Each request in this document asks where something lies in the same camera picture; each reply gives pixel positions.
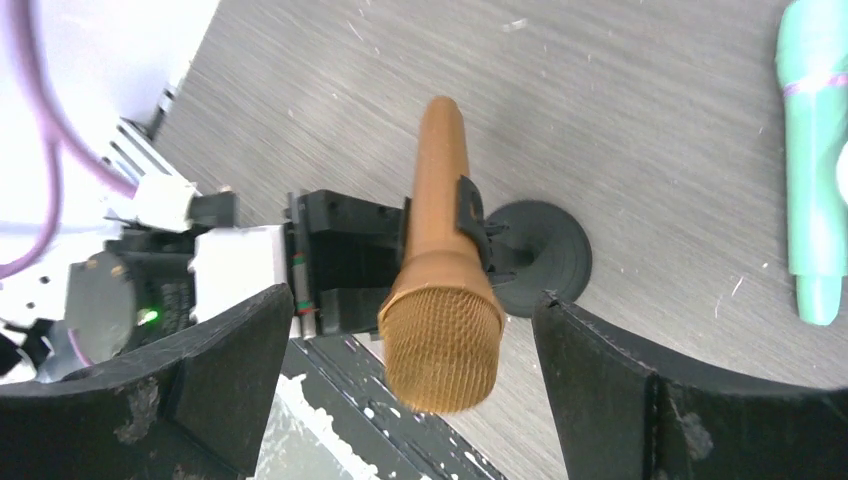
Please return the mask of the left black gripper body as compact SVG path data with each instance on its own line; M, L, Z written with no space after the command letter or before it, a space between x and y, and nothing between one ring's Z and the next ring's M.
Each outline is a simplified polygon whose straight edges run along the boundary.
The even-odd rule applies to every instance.
M375 334L399 273L405 209L332 190L288 194L284 246L303 339Z

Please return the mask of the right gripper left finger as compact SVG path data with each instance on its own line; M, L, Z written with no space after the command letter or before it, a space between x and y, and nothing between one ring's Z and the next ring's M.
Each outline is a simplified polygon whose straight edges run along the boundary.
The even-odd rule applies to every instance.
M292 317L274 285L68 379L3 386L2 477L251 477Z

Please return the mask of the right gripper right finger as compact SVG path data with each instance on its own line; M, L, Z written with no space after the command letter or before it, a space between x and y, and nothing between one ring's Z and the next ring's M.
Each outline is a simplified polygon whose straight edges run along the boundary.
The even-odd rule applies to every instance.
M720 368L545 293L532 318L572 479L843 479L847 391Z

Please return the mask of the gold microphone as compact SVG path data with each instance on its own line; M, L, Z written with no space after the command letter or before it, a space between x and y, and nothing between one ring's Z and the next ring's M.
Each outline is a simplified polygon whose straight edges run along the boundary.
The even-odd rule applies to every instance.
M435 97L420 122L403 261L378 314L386 381L417 412L473 408L497 378L505 313L479 248L458 227L471 212L459 194L469 175L460 109Z

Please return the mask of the black mic stand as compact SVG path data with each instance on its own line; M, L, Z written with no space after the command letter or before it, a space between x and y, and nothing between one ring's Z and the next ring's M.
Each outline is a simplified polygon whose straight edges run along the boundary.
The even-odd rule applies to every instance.
M478 250L503 310L529 318L544 292L567 302L585 291L592 272L591 244L570 213L542 200L518 200L486 216L473 181L457 181L457 230Z

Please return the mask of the mint green microphone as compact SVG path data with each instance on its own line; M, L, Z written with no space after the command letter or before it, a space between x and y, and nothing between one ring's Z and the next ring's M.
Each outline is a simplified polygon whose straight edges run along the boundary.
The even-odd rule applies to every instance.
M847 4L793 1L778 29L785 118L788 271L800 319L838 315L847 275L847 205L837 163L847 143Z

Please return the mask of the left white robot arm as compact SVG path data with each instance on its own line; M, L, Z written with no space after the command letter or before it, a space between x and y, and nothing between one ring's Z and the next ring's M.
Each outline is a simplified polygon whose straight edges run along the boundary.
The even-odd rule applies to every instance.
M294 338L375 333L399 269L406 209L330 190L291 195L278 225L240 228L237 198L193 198L189 227L126 220L68 268L62 314L2 328L1 370L60 380L208 321L276 284L291 288Z

